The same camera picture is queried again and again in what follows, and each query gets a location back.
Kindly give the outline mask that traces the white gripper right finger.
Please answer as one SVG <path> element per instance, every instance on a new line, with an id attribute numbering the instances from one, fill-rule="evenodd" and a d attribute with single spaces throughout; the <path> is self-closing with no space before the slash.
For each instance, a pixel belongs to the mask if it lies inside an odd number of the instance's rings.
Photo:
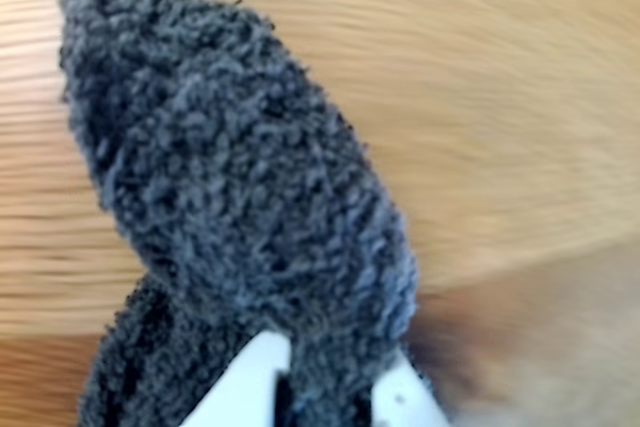
<path id="1" fill-rule="evenodd" d="M 447 427 L 430 387 L 409 360 L 395 360 L 371 390 L 374 427 Z"/>

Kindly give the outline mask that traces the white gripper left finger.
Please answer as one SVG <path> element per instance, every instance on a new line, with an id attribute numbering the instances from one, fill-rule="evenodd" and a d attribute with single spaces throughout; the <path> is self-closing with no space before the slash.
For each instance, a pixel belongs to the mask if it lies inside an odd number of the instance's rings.
<path id="1" fill-rule="evenodd" d="M 259 333 L 231 360 L 181 425 L 274 427 L 278 383 L 288 373 L 290 358 L 290 341 L 285 336 Z"/>

